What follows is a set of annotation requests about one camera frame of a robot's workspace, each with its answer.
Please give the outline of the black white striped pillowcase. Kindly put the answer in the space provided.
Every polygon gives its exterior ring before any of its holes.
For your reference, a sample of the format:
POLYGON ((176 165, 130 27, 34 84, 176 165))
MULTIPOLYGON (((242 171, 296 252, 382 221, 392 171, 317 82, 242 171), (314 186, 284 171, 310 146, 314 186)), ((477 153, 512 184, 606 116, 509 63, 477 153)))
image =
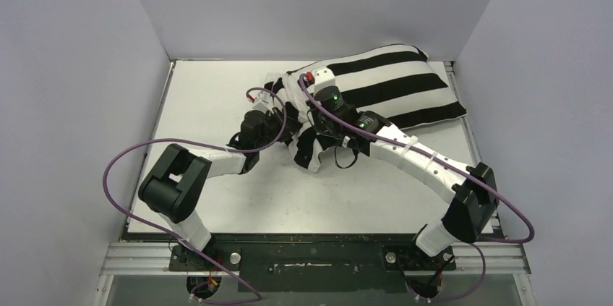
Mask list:
POLYGON ((464 117, 447 80, 429 63, 427 53, 415 46, 393 44, 337 59, 325 59, 283 73, 269 73, 264 86, 279 96, 290 117, 301 125, 286 142, 299 167, 312 173, 321 166, 320 156, 333 141, 315 132, 308 117, 307 97, 298 79, 326 67, 335 75, 343 99, 360 111, 373 111, 400 129, 464 117))

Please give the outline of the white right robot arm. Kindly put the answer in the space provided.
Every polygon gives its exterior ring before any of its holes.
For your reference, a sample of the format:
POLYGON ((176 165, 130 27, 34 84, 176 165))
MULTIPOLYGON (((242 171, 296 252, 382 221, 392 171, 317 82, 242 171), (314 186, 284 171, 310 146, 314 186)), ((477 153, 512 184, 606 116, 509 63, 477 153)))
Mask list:
POLYGON ((447 204, 440 219, 418 231, 408 250, 416 267, 429 267, 453 243, 474 243, 479 238, 499 205, 491 194, 494 174, 486 164, 471 166, 435 152, 390 119, 373 111, 357 111, 334 86, 317 95, 318 104, 304 99, 306 117, 317 134, 334 147, 350 148, 396 167, 447 204))

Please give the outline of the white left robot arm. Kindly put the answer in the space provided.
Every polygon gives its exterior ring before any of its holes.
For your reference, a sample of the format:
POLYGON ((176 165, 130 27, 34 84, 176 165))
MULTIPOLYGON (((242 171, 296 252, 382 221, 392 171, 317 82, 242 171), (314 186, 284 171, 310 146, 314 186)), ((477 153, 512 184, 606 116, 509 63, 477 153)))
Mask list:
POLYGON ((301 128, 296 117, 280 109, 251 110, 245 113, 240 130, 228 142, 229 149, 188 149, 177 143, 166 147, 138 190, 138 198, 157 213, 181 238, 191 245, 188 261, 200 270, 216 259, 213 235, 196 212, 196 205, 209 178, 245 174, 260 160, 251 149, 274 140, 285 142, 301 128))

